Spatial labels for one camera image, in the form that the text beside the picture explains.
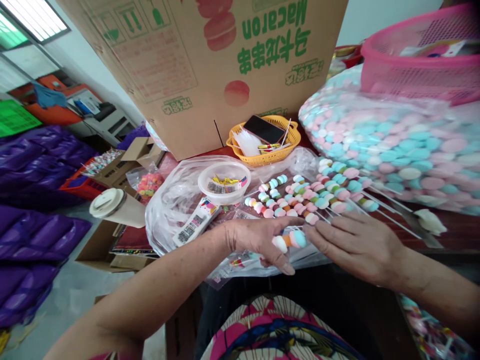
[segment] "hand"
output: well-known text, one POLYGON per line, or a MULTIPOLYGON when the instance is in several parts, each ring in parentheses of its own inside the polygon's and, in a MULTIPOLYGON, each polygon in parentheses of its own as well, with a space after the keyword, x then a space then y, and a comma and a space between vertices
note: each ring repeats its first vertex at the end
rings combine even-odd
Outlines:
POLYGON ((317 221, 303 231, 326 257, 355 277, 390 289, 403 281, 408 249, 383 222, 345 212, 331 225, 317 221))
POLYGON ((272 239, 280 235, 286 227, 301 226, 304 223, 304 219, 291 216, 275 219, 231 220, 224 223, 226 241, 232 253, 249 250, 262 254, 268 263, 276 266, 285 275, 294 275, 295 269, 289 263, 289 258, 272 243, 272 239))

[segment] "blue cloth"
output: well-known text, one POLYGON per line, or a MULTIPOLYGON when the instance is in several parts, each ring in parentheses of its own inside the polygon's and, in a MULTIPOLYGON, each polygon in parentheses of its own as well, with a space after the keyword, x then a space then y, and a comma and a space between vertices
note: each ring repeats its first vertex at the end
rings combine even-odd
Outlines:
POLYGON ((52 108, 55 105, 61 106, 62 108, 67 107, 67 97, 62 92, 49 89, 36 81, 32 81, 31 83, 33 84, 36 101, 42 109, 52 108))

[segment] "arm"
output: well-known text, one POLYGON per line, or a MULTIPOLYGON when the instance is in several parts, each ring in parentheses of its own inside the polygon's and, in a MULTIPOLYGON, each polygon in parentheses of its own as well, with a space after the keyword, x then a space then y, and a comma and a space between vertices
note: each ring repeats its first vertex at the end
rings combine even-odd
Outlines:
POLYGON ((272 237, 294 217, 233 220, 154 261, 96 304, 50 349, 45 359, 90 359, 120 352, 142 357, 145 339, 155 333, 195 288, 234 251, 251 250, 287 275, 295 273, 272 237))
POLYGON ((325 256, 347 272, 405 293, 466 340, 478 336, 480 287, 403 246, 381 221, 347 212, 335 217, 331 225, 318 221, 315 227, 304 226, 304 231, 325 256))

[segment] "smartphone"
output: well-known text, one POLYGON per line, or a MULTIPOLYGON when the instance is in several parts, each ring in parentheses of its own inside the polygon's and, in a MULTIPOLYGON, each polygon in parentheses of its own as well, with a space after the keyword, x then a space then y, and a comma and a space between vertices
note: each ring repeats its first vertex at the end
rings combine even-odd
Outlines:
POLYGON ((284 129, 263 120, 257 115, 253 115, 243 125, 243 128, 267 144, 281 143, 285 136, 284 129))

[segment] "gray floor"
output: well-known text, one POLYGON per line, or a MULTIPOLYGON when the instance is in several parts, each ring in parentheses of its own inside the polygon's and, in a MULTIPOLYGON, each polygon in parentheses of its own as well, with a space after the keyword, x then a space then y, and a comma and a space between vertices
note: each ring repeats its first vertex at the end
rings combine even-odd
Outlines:
MULTIPOLYGON (((38 309, 32 324, 13 329, 1 360, 43 358, 60 336, 94 305, 95 297, 110 294, 134 275, 133 272, 109 273, 75 262, 99 224, 99 220, 88 213, 89 205, 86 203, 60 211, 70 217, 88 220, 93 226, 53 281, 53 289, 38 309)), ((166 359, 164 326, 145 342, 143 358, 166 359)))

